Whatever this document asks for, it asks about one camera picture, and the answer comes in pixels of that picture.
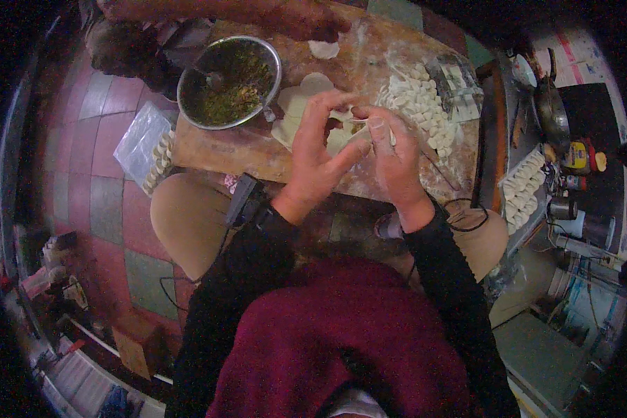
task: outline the tiled floor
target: tiled floor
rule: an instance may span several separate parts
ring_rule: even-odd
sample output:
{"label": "tiled floor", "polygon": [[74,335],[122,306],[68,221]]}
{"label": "tiled floor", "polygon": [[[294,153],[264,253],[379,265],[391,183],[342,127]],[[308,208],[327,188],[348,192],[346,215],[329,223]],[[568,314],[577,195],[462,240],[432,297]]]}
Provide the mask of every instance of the tiled floor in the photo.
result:
{"label": "tiled floor", "polygon": [[[365,9],[376,3],[341,2]],[[425,33],[467,54],[465,34],[456,25],[425,8],[422,15]],[[86,260],[80,275],[95,313],[107,318],[137,310],[163,325],[175,350],[186,313],[167,301],[158,279],[184,274],[153,232],[150,199],[124,179],[113,152],[144,103],[178,108],[139,79],[94,71],[83,48],[73,54],[69,70],[57,76],[60,86],[42,122],[46,144],[37,176],[42,178],[43,218],[56,233],[77,231]],[[166,289],[178,305],[188,306],[191,285],[170,281]]]}

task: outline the hand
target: hand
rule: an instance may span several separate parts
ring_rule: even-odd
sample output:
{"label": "hand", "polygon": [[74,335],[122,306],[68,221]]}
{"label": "hand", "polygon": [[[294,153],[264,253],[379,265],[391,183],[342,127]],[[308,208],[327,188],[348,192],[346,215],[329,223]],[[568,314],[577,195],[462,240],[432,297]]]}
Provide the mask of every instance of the hand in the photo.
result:
{"label": "hand", "polygon": [[[435,214],[432,201],[420,184],[418,139],[404,121],[385,108],[361,106],[351,109],[357,118],[368,118],[376,153],[376,180],[397,208],[405,233],[420,230]],[[390,131],[395,137],[390,145]]]}
{"label": "hand", "polygon": [[364,140],[349,142],[332,158],[325,148],[325,127],[330,111],[356,98],[354,94],[330,90],[309,98],[300,128],[293,140],[293,168],[288,184],[272,200],[272,206],[293,225],[332,193],[342,176],[372,145]]}

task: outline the cutting board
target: cutting board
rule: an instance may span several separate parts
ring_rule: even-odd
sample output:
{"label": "cutting board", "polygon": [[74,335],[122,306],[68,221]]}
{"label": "cutting board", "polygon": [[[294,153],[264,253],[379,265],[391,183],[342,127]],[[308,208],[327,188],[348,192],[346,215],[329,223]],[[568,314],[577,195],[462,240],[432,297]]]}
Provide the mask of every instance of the cutting board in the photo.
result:
{"label": "cutting board", "polygon": [[[233,35],[262,38],[276,48],[284,63],[282,88],[299,84],[309,73],[321,72],[332,80],[336,88],[358,92],[368,104],[374,103],[378,90],[388,83],[393,74],[390,65],[413,68],[416,63],[424,63],[443,54],[456,55],[460,61],[468,62],[452,48],[396,21],[370,15],[357,7],[338,3],[329,5],[352,24],[348,33],[340,34],[340,53],[331,60],[318,60],[312,56],[306,41],[295,41],[253,25],[219,21],[212,31],[211,40]],[[432,167],[425,155],[420,156],[420,181],[440,201],[471,197],[476,174],[479,121],[459,125],[462,135],[452,146],[448,161],[438,164],[439,170]],[[236,175],[248,172],[259,179],[286,183],[292,170],[292,157],[271,137],[270,130],[271,124],[261,116],[223,131],[198,129],[179,116],[173,159],[180,167]],[[453,190],[444,176],[459,190]],[[335,191],[387,200],[376,182],[373,153],[356,164]]]}

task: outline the pan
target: pan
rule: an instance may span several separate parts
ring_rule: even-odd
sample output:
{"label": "pan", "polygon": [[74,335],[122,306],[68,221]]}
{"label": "pan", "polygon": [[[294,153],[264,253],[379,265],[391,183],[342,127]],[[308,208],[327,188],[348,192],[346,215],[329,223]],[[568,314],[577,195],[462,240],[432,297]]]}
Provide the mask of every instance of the pan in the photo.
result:
{"label": "pan", "polygon": [[548,48],[548,55],[550,56],[550,74],[539,80],[534,92],[534,108],[546,140],[558,154],[564,155],[569,151],[569,121],[560,93],[555,87],[557,67],[555,52],[552,48]]}

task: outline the left hand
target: left hand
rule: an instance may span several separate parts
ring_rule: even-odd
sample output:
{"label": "left hand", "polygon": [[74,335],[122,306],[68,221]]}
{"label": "left hand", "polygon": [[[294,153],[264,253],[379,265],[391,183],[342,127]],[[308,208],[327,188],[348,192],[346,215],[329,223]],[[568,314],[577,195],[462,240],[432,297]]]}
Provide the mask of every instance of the left hand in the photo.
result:
{"label": "left hand", "polygon": [[355,98],[354,94],[330,90],[309,98],[307,102],[293,140],[291,179],[271,202],[274,209],[293,225],[302,223],[372,147],[364,140],[349,142],[334,158],[325,148],[325,126],[330,111],[347,106]]}

